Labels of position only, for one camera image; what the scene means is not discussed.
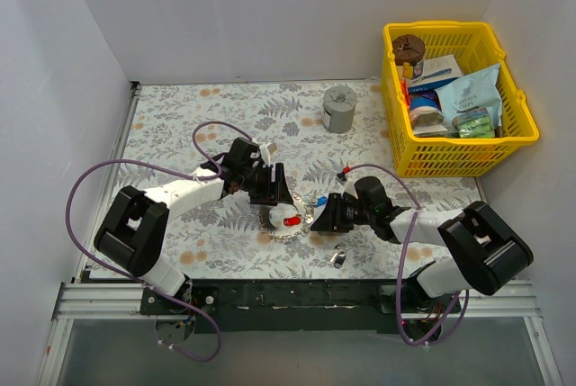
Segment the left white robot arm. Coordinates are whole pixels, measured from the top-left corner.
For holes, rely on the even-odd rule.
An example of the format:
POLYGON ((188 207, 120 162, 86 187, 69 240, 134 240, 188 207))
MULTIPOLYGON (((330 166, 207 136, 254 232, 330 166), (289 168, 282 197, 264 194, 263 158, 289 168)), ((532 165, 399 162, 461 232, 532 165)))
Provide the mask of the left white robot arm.
POLYGON ((123 271, 161 291, 171 313, 185 312, 192 301, 186 275, 162 255, 167 225, 190 210, 238 191, 252 204, 292 205, 282 163, 272 164, 274 142, 258 145, 234 139, 226 153, 197 167, 184 179, 143 191, 128 185, 114 198, 94 240, 98 252, 123 271))

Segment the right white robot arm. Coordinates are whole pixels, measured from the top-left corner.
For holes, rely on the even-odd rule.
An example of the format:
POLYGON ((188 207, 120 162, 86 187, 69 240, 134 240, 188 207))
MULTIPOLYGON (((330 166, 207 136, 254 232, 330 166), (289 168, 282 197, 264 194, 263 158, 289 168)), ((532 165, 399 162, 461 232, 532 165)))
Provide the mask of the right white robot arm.
POLYGON ((441 296, 474 289, 491 296, 534 261, 527 243, 486 202, 462 210, 417 211, 396 206, 374 176, 351 193, 332 193, 311 225, 319 233, 348 233, 368 226, 383 241, 446 247, 450 257, 412 273, 402 286, 409 305, 428 311, 441 296))

